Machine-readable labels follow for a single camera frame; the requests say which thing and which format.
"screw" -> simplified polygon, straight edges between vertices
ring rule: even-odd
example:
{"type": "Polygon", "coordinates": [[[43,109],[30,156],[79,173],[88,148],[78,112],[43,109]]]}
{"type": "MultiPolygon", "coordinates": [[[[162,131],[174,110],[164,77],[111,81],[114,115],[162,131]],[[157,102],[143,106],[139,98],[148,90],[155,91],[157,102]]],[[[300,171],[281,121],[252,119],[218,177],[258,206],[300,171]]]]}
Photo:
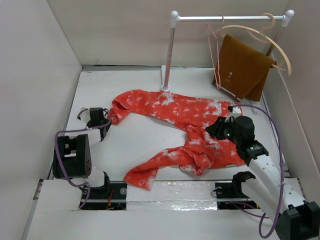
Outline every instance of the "screw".
{"type": "Polygon", "coordinates": [[[127,193],[127,189],[125,187],[120,189],[120,194],[125,195],[127,193]]]}
{"type": "Polygon", "coordinates": [[[215,192],[216,192],[216,194],[222,194],[222,187],[217,186],[217,187],[215,188],[215,192]]]}

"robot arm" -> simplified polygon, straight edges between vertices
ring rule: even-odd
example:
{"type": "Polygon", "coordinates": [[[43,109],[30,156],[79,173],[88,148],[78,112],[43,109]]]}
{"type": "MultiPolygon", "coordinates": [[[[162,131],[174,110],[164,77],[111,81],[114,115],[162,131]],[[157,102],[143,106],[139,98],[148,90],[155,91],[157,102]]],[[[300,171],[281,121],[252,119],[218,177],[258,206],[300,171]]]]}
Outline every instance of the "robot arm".
{"type": "Polygon", "coordinates": [[[283,185],[283,197],[275,230],[281,240],[306,240],[319,235],[320,208],[307,202],[284,179],[265,147],[255,140],[255,126],[251,118],[241,116],[239,107],[228,107],[227,117],[205,130],[217,140],[228,139],[236,146],[239,157],[255,173],[239,172],[233,176],[234,190],[251,198],[270,217],[276,211],[283,185]]]}
{"type": "MultiPolygon", "coordinates": [[[[107,135],[112,124],[110,120],[105,118],[108,114],[107,111],[101,107],[82,109],[78,119],[87,122],[87,128],[63,131],[65,135],[57,137],[58,152],[63,167],[68,177],[72,178],[77,185],[87,182],[96,188],[105,184],[107,174],[93,167],[90,147],[102,142],[107,135]]],[[[52,172],[56,179],[66,179],[56,151],[53,156],[52,172]]]]}

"white wall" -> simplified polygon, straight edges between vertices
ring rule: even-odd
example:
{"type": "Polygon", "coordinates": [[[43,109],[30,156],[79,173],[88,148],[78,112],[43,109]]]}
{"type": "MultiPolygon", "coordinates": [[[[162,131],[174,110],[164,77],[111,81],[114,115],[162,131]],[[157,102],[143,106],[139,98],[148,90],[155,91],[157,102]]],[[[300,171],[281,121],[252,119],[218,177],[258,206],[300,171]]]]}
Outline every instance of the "white wall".
{"type": "MultiPolygon", "coordinates": [[[[279,15],[288,0],[48,0],[83,65],[165,64],[170,12],[181,16],[279,15]]],[[[246,23],[260,28],[266,23],[246,23]]],[[[221,23],[212,23],[214,28],[221,23]]],[[[243,31],[233,36],[260,50],[243,31]]],[[[210,67],[206,24],[181,22],[175,32],[173,66],[210,67]]]]}
{"type": "MultiPolygon", "coordinates": [[[[290,0],[286,9],[295,15],[279,45],[290,59],[292,75],[282,73],[281,78],[273,69],[264,93],[280,126],[291,174],[300,178],[307,198],[320,204],[320,1],[290,0]]],[[[281,62],[277,51],[274,56],[281,62]]]]}
{"type": "Polygon", "coordinates": [[[45,0],[0,0],[0,233],[21,239],[81,66],[45,0]]]}

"white panel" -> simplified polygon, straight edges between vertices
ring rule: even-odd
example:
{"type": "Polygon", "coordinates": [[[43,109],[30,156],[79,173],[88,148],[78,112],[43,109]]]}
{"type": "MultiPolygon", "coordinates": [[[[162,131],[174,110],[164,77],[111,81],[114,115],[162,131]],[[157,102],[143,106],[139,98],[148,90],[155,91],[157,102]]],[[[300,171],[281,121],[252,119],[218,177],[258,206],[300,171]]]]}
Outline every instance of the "white panel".
{"type": "MultiPolygon", "coordinates": [[[[290,0],[288,8],[294,9],[295,15],[279,44],[291,61],[292,75],[288,77],[284,74],[283,77],[320,169],[320,127],[317,121],[320,119],[320,48],[317,41],[320,32],[316,30],[320,23],[320,1],[290,0]]],[[[278,52],[275,52],[275,57],[279,61],[278,52]]]]}
{"type": "MultiPolygon", "coordinates": [[[[280,15],[288,0],[48,2],[81,64],[160,66],[166,62],[171,11],[176,10],[181,16],[259,16],[263,13],[280,15]]],[[[269,23],[240,24],[260,29],[269,23]]],[[[212,24],[214,29],[221,25],[212,24]]],[[[229,33],[252,47],[260,50],[264,47],[244,30],[232,29],[229,33]]],[[[177,24],[172,65],[211,66],[206,23],[177,24]]]]}
{"type": "MultiPolygon", "coordinates": [[[[306,198],[320,204],[320,192],[314,188],[320,182],[320,33],[316,30],[320,23],[320,2],[290,0],[286,9],[293,9],[295,15],[279,44],[290,59],[292,75],[270,71],[264,94],[279,125],[291,175],[300,178],[306,198]]],[[[281,62],[278,51],[274,56],[281,62]]]]}
{"type": "MultiPolygon", "coordinates": [[[[239,210],[48,210],[34,215],[27,240],[257,240],[259,220],[239,210]]],[[[267,233],[271,221],[264,222],[262,232],[267,233]]],[[[274,232],[268,239],[279,238],[274,232]]]]}
{"type": "MultiPolygon", "coordinates": [[[[174,68],[171,71],[170,87],[173,93],[196,98],[233,101],[212,86],[213,70],[209,68],[174,68]]],[[[161,71],[94,71],[82,72],[71,108],[67,129],[79,129],[85,123],[77,119],[82,107],[111,106],[119,94],[133,89],[158,91],[161,86],[161,71]]],[[[255,124],[256,139],[269,151],[277,164],[279,153],[269,120],[262,112],[252,113],[250,107],[243,114],[255,124]]],[[[173,125],[152,117],[130,114],[119,125],[113,125],[104,141],[92,146],[92,164],[108,173],[112,181],[121,181],[133,167],[142,164],[160,151],[183,146],[186,133],[173,125]]],[[[207,170],[202,176],[187,174],[178,166],[164,167],[158,171],[156,180],[227,180],[247,166],[207,170]]]]}
{"type": "Polygon", "coordinates": [[[0,1],[1,239],[21,239],[81,66],[45,0],[0,1]]]}
{"type": "MultiPolygon", "coordinates": [[[[300,192],[296,179],[288,182],[300,192]]],[[[237,239],[259,239],[258,218],[239,210],[215,210],[212,183],[157,181],[151,191],[128,186],[128,210],[88,211],[74,210],[79,205],[79,189],[64,180],[45,180],[27,239],[212,240],[236,239],[235,233],[237,239]]],[[[262,214],[261,210],[252,212],[262,214]]],[[[270,227],[266,220],[263,232],[270,227]]],[[[269,239],[278,238],[273,234],[269,239]]]]}
{"type": "Polygon", "coordinates": [[[309,147],[288,89],[278,70],[270,71],[264,96],[282,137],[282,150],[293,178],[299,178],[305,198],[320,204],[320,194],[314,188],[320,173],[309,147]]]}

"horizontal bar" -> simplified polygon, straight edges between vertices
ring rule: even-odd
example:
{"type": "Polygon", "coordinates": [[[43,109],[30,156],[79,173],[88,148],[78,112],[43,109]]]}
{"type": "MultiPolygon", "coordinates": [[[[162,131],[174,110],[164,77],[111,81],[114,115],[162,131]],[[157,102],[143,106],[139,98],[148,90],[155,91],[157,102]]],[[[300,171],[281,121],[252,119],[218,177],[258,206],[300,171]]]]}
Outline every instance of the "horizontal bar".
{"type": "MultiPolygon", "coordinates": [[[[274,16],[275,21],[282,21],[282,16],[274,16]]],[[[179,16],[180,22],[222,22],[222,16],[179,16]]],[[[225,22],[267,22],[271,21],[269,16],[224,16],[225,22]]]]}

